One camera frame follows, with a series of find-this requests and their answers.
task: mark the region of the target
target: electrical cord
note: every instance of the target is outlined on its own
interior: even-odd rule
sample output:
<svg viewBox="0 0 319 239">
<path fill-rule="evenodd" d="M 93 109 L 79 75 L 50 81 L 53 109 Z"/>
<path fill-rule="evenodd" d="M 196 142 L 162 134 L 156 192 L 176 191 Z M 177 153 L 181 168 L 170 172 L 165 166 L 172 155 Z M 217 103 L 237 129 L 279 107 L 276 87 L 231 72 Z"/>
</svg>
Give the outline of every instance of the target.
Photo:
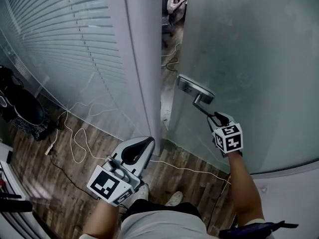
<svg viewBox="0 0 319 239">
<path fill-rule="evenodd" d="M 162 57 L 168 57 L 168 56 L 171 56 L 173 55 L 176 51 L 177 51 L 177 46 L 179 46 L 181 44 L 181 42 L 179 42 L 176 46 L 175 46 L 175 49 L 174 51 L 171 53 L 171 54 L 168 54 L 168 55 L 163 55 Z M 178 64 L 178 59 L 176 57 L 173 57 L 172 59 L 170 59 L 166 64 L 163 64 L 161 67 L 166 67 L 166 69 L 168 69 L 169 71 L 171 72 L 177 72 L 177 70 L 175 69 L 172 69 L 172 68 L 169 68 L 168 66 L 169 65 L 173 65 L 173 64 Z"/>
<path fill-rule="evenodd" d="M 120 204 L 119 207 L 122 207 L 122 208 L 124 208 L 124 209 L 126 209 L 126 210 L 129 209 L 129 208 L 127 208 L 125 205 L 122 205 L 122 204 Z"/>
<path fill-rule="evenodd" d="M 218 196 L 218 198 L 217 198 L 217 200 L 216 200 L 216 203 L 215 203 L 215 205 L 214 205 L 214 208 L 213 208 L 213 210 L 212 210 L 212 212 L 211 212 L 211 215 L 210 215 L 210 218 L 209 218 L 209 222 L 208 222 L 207 227 L 206 227 L 206 231 L 208 231 L 208 228 L 209 228 L 211 219 L 212 219 L 212 217 L 213 217 L 213 213 L 214 213 L 214 211 L 215 211 L 215 208 L 216 208 L 216 206 L 217 206 L 218 200 L 220 199 L 221 195 L 223 194 L 223 192 L 224 192 L 224 190 L 225 190 L 225 188 L 226 188 L 226 186 L 227 186 L 227 183 L 229 183 L 229 179 L 230 179 L 230 174 L 228 174 L 228 175 L 226 176 L 226 178 L 224 179 L 224 183 L 223 183 L 223 186 L 222 186 L 222 190 L 221 190 L 221 192 L 220 192 L 220 194 L 219 194 L 219 196 Z"/>
<path fill-rule="evenodd" d="M 173 55 L 173 54 L 176 52 L 176 48 L 177 48 L 177 46 L 179 46 L 180 44 L 181 44 L 181 42 L 179 42 L 177 45 L 175 45 L 175 49 L 174 49 L 174 51 L 173 51 L 171 54 L 168 54 L 168 55 L 162 55 L 162 57 L 169 57 L 169 56 Z"/>
<path fill-rule="evenodd" d="M 87 194 L 90 198 L 92 198 L 92 199 L 94 199 L 94 200 L 97 200 L 95 197 L 91 196 L 91 195 L 90 195 L 89 193 L 87 193 L 85 190 L 83 190 L 83 189 L 79 188 L 78 186 L 76 186 L 75 183 L 74 183 L 74 182 L 69 178 L 69 176 L 65 173 L 65 171 L 64 171 L 61 167 L 59 167 L 59 166 L 57 166 L 56 164 L 54 164 L 54 162 L 52 161 L 51 155 L 52 155 L 52 154 L 49 153 L 49 157 L 50 157 L 50 161 L 51 161 L 52 165 L 54 165 L 55 167 L 59 168 L 59 169 L 64 173 L 65 177 L 68 178 L 68 180 L 73 184 L 74 187 L 76 187 L 77 189 L 79 189 L 79 190 L 81 190 L 82 192 L 84 192 L 85 194 Z"/>
<path fill-rule="evenodd" d="M 62 129 L 62 125 L 61 125 L 62 123 L 60 122 L 60 118 L 62 118 L 62 116 L 63 116 L 64 114 L 66 114 L 66 118 L 65 118 L 65 120 L 64 120 L 64 126 L 71 131 L 70 148 L 71 148 L 72 158 L 73 158 L 74 162 L 77 163 L 77 164 L 81 164 L 81 163 L 84 161 L 84 159 L 85 159 L 85 157 L 86 157 L 86 154 L 87 154 L 86 149 L 85 149 L 84 147 L 82 147 L 82 146 L 76 141 L 76 136 L 77 136 L 77 134 L 78 134 L 81 130 L 84 132 L 86 146 L 87 146 L 87 148 L 88 148 L 88 150 L 89 150 L 91 156 L 92 156 L 93 158 L 96 158 L 96 159 L 103 159 L 103 160 L 106 159 L 106 158 L 96 157 L 96 156 L 93 155 L 93 153 L 92 153 L 92 151 L 91 151 L 91 148 L 89 147 L 87 135 L 86 135 L 86 132 L 85 132 L 85 129 L 84 129 L 84 128 L 80 128 L 80 129 L 75 133 L 75 135 L 74 135 L 74 137 L 73 137 L 73 130 L 66 125 L 66 121 L 67 121 L 67 119 L 68 119 L 69 111 L 71 111 L 77 104 L 80 104 L 80 105 L 83 105 L 83 106 L 86 106 L 86 107 L 89 106 L 89 105 L 91 105 L 91 106 L 90 106 L 90 109 L 89 109 L 89 116 L 90 116 L 90 117 L 94 117 L 94 116 L 100 115 L 100 114 L 103 113 L 103 112 L 109 112 L 109 111 L 117 110 L 117 108 L 116 108 L 116 109 L 108 109 L 108 110 L 103 110 L 103 111 L 101 111 L 101 112 L 99 112 L 99 113 L 97 113 L 97 114 L 92 115 L 92 114 L 91 114 L 91 109 L 92 109 L 92 107 L 93 107 L 95 104 L 100 104 L 100 105 L 103 105 L 103 106 L 105 106 L 105 107 L 107 107 L 107 108 L 112 106 L 112 105 L 107 106 L 107 105 L 105 105 L 105 104 L 103 104 L 103 103 L 97 103 L 97 102 L 94 103 L 94 101 L 97 100 L 98 98 L 93 99 L 93 100 L 92 100 L 90 103 L 88 103 L 88 104 L 83 104 L 83 103 L 80 103 L 80 102 L 76 102 L 69 110 L 65 110 L 63 113 L 61 113 L 61 114 L 59 115 L 59 117 L 58 117 L 58 119 L 57 119 L 58 122 L 57 122 L 57 129 L 56 129 L 55 140 L 53 141 L 52 144 L 50 144 L 49 148 L 48 148 L 47 151 L 46 151 L 46 154 L 49 153 L 49 151 L 53 148 L 54 144 L 56 143 L 57 138 L 58 138 L 58 131 L 59 131 L 59 129 Z M 81 161 L 76 161 L 76 160 L 75 160 L 74 153 L 73 153 L 73 148 L 72 148 L 72 138 L 74 139 L 74 142 L 75 142 L 82 150 L 84 150 L 84 152 L 85 152 L 85 154 L 84 154 L 83 158 L 81 159 Z"/>
<path fill-rule="evenodd" d="M 227 179 L 220 178 L 220 177 L 218 177 L 217 175 L 215 175 L 215 174 L 213 174 L 213 173 L 210 173 L 210 172 L 195 171 L 195 170 L 192 170 L 192 169 L 189 169 L 189 168 L 179 168 L 179 167 L 177 167 L 177 166 L 168 164 L 168 163 L 166 163 L 165 161 L 161 161 L 161 160 L 150 160 L 150 161 L 151 161 L 151 162 L 164 163 L 164 164 L 169 165 L 169 166 L 172 166 L 172 167 L 174 167 L 174 168 L 176 168 L 176 169 L 178 169 L 178 170 L 188 170 L 188 171 L 192 171 L 192 172 L 194 172 L 194 173 L 207 173 L 207 174 L 211 174 L 211 175 L 213 175 L 214 177 L 216 177 L 218 180 L 222 180 L 222 181 L 226 182 L 226 184 L 228 183 L 229 185 L 231 185 L 231 183 L 228 182 Z"/>
<path fill-rule="evenodd" d="M 170 67 L 168 67 L 169 65 L 173 65 L 173 64 L 178 64 L 179 62 L 178 62 L 178 60 L 177 60 L 177 58 L 176 57 L 173 57 L 171 60 L 169 60 L 169 62 L 165 65 L 165 67 L 166 67 L 166 69 L 167 70 L 169 70 L 169 71 L 171 71 L 171 72 L 177 72 L 177 70 L 176 69 L 172 69 L 172 68 L 170 68 Z"/>
</svg>

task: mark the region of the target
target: black shorts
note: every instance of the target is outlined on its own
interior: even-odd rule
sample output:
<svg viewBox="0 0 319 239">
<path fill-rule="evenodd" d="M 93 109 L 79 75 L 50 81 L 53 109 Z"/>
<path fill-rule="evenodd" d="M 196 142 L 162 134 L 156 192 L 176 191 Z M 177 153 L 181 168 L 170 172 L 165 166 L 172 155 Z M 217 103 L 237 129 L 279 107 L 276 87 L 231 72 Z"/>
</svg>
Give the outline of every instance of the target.
<svg viewBox="0 0 319 239">
<path fill-rule="evenodd" d="M 136 213 L 145 213 L 152 211 L 175 211 L 180 213 L 192 214 L 201 219 L 201 216 L 197 208 L 191 203 L 181 203 L 176 206 L 165 206 L 160 204 L 154 204 L 144 199 L 137 199 L 132 206 L 122 215 L 122 222 L 129 216 Z"/>
</svg>

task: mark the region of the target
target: fiducial marker cube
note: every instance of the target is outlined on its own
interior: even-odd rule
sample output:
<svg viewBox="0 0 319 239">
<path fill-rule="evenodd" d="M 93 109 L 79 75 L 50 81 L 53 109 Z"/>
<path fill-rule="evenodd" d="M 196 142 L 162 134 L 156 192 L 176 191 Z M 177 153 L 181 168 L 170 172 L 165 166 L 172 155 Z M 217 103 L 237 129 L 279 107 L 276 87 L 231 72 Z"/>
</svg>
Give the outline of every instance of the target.
<svg viewBox="0 0 319 239">
<path fill-rule="evenodd" d="M 215 129 L 214 134 L 216 146 L 225 154 L 243 148 L 243 132 L 239 123 Z"/>
</svg>

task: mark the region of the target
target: door frame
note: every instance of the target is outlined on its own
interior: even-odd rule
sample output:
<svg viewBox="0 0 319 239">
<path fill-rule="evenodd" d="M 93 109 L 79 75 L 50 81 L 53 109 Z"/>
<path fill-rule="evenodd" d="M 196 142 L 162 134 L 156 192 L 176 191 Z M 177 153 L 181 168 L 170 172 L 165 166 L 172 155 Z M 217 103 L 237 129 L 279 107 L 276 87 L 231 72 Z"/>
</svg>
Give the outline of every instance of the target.
<svg viewBox="0 0 319 239">
<path fill-rule="evenodd" d="M 108 0 L 130 94 L 160 154 L 161 0 Z"/>
<path fill-rule="evenodd" d="M 304 173 L 311 170 L 315 170 L 319 168 L 319 160 L 313 161 L 307 164 L 303 164 L 300 166 L 290 167 L 287 169 L 264 172 L 264 173 L 252 173 L 253 179 L 267 179 L 267 178 L 274 178 L 274 177 L 281 177 L 281 176 L 288 176 L 298 173 Z"/>
</svg>

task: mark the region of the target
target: white cable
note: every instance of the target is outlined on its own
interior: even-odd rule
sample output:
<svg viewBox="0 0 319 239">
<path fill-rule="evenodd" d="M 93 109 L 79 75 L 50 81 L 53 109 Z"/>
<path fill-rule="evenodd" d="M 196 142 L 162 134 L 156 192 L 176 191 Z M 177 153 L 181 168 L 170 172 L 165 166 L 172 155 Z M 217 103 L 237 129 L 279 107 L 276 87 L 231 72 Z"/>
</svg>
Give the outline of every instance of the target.
<svg viewBox="0 0 319 239">
<path fill-rule="evenodd" d="M 89 147 L 89 144 L 88 144 L 88 138 L 87 138 L 85 129 L 84 129 L 84 128 L 80 128 L 80 129 L 75 133 L 75 135 L 74 135 L 74 141 L 75 141 L 75 143 L 76 143 L 81 149 L 83 149 L 83 150 L 85 151 L 85 154 L 84 154 L 84 157 L 82 158 L 82 160 L 81 160 L 80 162 L 76 161 L 76 160 L 75 160 L 75 157 L 74 157 L 74 153 L 73 153 L 73 148 L 72 148 L 73 130 L 66 125 L 66 121 L 67 121 L 67 119 L 68 119 L 69 111 L 71 111 L 77 104 L 80 104 L 80 105 L 83 105 L 83 106 L 86 106 L 86 107 L 87 107 L 87 106 L 89 106 L 89 105 L 92 104 L 95 100 L 97 100 L 97 99 L 99 99 L 99 98 L 100 98 L 100 97 L 93 99 L 93 100 L 92 100 L 90 103 L 88 103 L 87 105 L 86 105 L 86 104 L 83 104 L 83 103 L 80 103 L 80 102 L 76 102 L 76 103 L 72 106 L 71 109 L 65 110 L 63 113 L 61 113 L 61 114 L 59 115 L 59 117 L 58 117 L 58 119 L 57 119 L 57 120 L 59 121 L 60 117 L 61 117 L 63 114 L 66 113 L 66 118 L 65 118 L 65 120 L 64 120 L 64 125 L 65 125 L 65 127 L 66 127 L 67 129 L 69 129 L 69 130 L 71 131 L 70 148 L 71 148 L 71 153 L 72 153 L 73 160 L 74 160 L 74 162 L 77 163 L 77 164 L 81 164 L 81 163 L 84 161 L 84 159 L 85 159 L 85 157 L 86 157 L 86 154 L 87 154 L 86 149 L 83 148 L 81 145 L 79 145 L 79 143 L 78 143 L 78 142 L 76 141 L 76 139 L 75 139 L 76 135 L 80 132 L 80 130 L 83 130 L 83 131 L 84 131 L 86 146 L 88 147 L 91 156 L 92 156 L 93 158 L 96 158 L 96 159 L 104 159 L 104 160 L 106 159 L 106 158 L 101 158 L 101 157 L 95 157 L 95 156 L 93 155 L 93 153 L 92 153 L 92 151 L 91 151 L 91 149 L 90 149 L 90 147 Z M 92 107 L 93 107 L 95 104 L 103 105 L 103 106 L 105 106 L 105 107 L 110 107 L 110 106 L 112 106 L 112 105 L 107 106 L 107 105 L 105 105 L 105 104 L 103 104 L 103 103 L 93 103 L 93 104 L 91 105 L 90 109 L 89 109 L 89 116 L 90 116 L 90 117 L 94 117 L 94 116 L 100 115 L 101 113 L 104 113 L 104 112 L 109 112 L 109 111 L 117 110 L 117 108 L 116 108 L 116 109 L 103 110 L 103 111 L 101 111 L 101 112 L 99 112 L 99 113 L 97 113 L 97 114 L 92 115 L 92 114 L 91 114 L 91 109 L 92 109 Z M 58 131 L 59 131 L 59 129 L 56 129 L 55 140 L 53 141 L 53 143 L 49 146 L 49 148 L 48 148 L 47 151 L 45 152 L 46 155 L 49 153 L 49 151 L 52 149 L 53 145 L 54 145 L 55 142 L 57 141 Z"/>
<path fill-rule="evenodd" d="M 168 164 L 168 163 L 166 163 L 166 162 L 164 162 L 164 161 L 161 161 L 161 160 L 150 160 L 150 161 L 151 161 L 151 162 L 164 163 L 164 164 L 170 165 L 170 166 L 172 166 L 172 167 L 174 167 L 174 168 L 176 168 L 176 169 L 178 169 L 178 170 L 188 170 L 188 171 L 192 171 L 192 172 L 194 172 L 194 173 L 208 173 L 208 174 L 211 174 L 211 175 L 215 176 L 218 180 L 225 181 L 225 182 L 227 182 L 229 185 L 231 185 L 231 183 L 230 183 L 229 181 L 226 181 L 226 180 L 223 179 L 223 178 L 219 178 L 217 175 L 215 175 L 215 174 L 213 174 L 213 173 L 210 173 L 210 172 L 194 171 L 194 170 L 189 169 L 189 168 L 179 168 L 179 167 L 176 167 L 176 166 L 174 166 L 174 165 Z"/>
<path fill-rule="evenodd" d="M 228 183 L 229 185 L 231 185 L 231 183 L 229 182 L 229 180 L 230 180 L 230 176 L 229 176 L 228 179 L 227 179 L 227 183 Z M 225 184 L 225 187 L 223 188 L 223 190 L 222 190 L 220 196 L 224 193 L 224 190 L 226 189 L 226 186 L 227 186 L 227 184 Z"/>
<path fill-rule="evenodd" d="M 179 42 L 179 43 L 175 46 L 175 49 L 174 49 L 174 51 L 173 51 L 171 54 L 169 54 L 169 55 L 162 55 L 162 57 L 168 57 L 168 56 L 173 55 L 173 54 L 176 52 L 176 47 L 177 47 L 178 45 L 180 45 L 180 44 L 181 44 L 181 42 Z"/>
<path fill-rule="evenodd" d="M 163 66 L 169 66 L 169 65 L 172 65 L 172 64 L 178 64 L 179 62 L 173 62 L 173 63 L 168 63 L 168 64 L 165 64 L 165 65 L 162 65 Z"/>
</svg>

